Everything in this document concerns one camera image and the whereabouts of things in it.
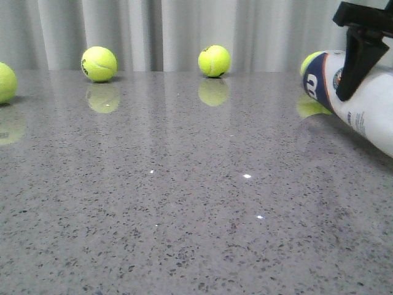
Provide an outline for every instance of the reflective table surface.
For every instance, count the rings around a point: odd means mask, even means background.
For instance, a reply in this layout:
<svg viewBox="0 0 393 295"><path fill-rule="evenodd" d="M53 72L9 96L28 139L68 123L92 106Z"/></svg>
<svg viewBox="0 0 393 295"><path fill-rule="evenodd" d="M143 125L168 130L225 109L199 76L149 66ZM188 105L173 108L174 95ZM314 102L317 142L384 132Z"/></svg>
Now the reflective table surface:
<svg viewBox="0 0 393 295"><path fill-rule="evenodd" d="M393 294L393 159L298 74L17 76L0 294Z"/></svg>

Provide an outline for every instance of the white curtain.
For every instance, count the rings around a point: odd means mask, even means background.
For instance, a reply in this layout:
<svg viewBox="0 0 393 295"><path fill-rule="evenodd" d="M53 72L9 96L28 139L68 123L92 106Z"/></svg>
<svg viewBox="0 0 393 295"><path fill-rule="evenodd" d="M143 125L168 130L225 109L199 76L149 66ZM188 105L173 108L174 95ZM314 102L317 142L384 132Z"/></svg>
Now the white curtain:
<svg viewBox="0 0 393 295"><path fill-rule="evenodd" d="M384 8L388 0L347 1ZM0 0L0 62L79 69L83 51L111 49L125 71L195 71L220 44L230 71L297 71L308 54L344 49L339 0ZM388 53L383 63L391 65Z"/></svg>

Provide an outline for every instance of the speckled gray surface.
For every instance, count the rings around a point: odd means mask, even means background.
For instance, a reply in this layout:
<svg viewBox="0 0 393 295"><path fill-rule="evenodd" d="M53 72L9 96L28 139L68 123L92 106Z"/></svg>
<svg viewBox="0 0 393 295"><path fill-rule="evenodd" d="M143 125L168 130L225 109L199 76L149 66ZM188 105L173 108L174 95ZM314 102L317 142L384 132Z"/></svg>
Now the speckled gray surface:
<svg viewBox="0 0 393 295"><path fill-rule="evenodd" d="M0 294L393 294L393 159L297 74L17 74Z"/></svg>

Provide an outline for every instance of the tennis ball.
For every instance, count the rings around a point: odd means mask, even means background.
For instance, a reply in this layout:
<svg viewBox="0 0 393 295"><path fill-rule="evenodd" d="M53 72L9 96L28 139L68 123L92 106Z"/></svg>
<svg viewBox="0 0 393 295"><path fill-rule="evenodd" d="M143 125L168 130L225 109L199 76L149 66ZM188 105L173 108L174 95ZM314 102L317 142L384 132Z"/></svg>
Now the tennis ball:
<svg viewBox="0 0 393 295"><path fill-rule="evenodd" d="M0 106L0 146L15 143L26 133L27 122L15 106Z"/></svg>
<svg viewBox="0 0 393 295"><path fill-rule="evenodd" d="M8 103L15 96L17 86L14 71L5 63L0 63L0 104Z"/></svg>
<svg viewBox="0 0 393 295"><path fill-rule="evenodd" d="M117 72L116 56L109 49L100 46L87 49L80 65L85 75L96 82L108 81Z"/></svg>
<svg viewBox="0 0 393 295"><path fill-rule="evenodd" d="M317 55L320 55L323 51L317 51L314 52L313 54L310 54L306 57L306 59L303 61L301 67L300 67L300 75L301 77L303 77L303 75L305 74L306 68L308 67L309 63L312 62L312 60L314 59L314 57L316 57Z"/></svg>
<svg viewBox="0 0 393 295"><path fill-rule="evenodd" d="M228 71L231 65L231 56L222 46L212 45L199 54L198 65L208 77L219 77Z"/></svg>
<svg viewBox="0 0 393 295"><path fill-rule="evenodd" d="M208 106L219 106L229 96L229 87L223 79L203 79L199 85L198 95Z"/></svg>
<svg viewBox="0 0 393 295"><path fill-rule="evenodd" d="M109 114L120 104L119 89L112 84L92 84L86 91L89 107L100 113Z"/></svg>
<svg viewBox="0 0 393 295"><path fill-rule="evenodd" d="M303 119L315 114L332 114L332 112L330 112L327 108L305 93L299 96L296 109L299 116Z"/></svg>

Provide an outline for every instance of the granite countertop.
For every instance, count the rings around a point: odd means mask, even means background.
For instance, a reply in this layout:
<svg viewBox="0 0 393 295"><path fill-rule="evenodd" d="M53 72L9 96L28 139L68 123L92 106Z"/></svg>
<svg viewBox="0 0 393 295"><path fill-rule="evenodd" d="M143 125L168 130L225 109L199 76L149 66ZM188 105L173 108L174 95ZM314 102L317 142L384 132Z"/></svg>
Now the granite countertop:
<svg viewBox="0 0 393 295"><path fill-rule="evenodd" d="M298 74L17 75L0 294L393 294L393 159Z"/></svg>

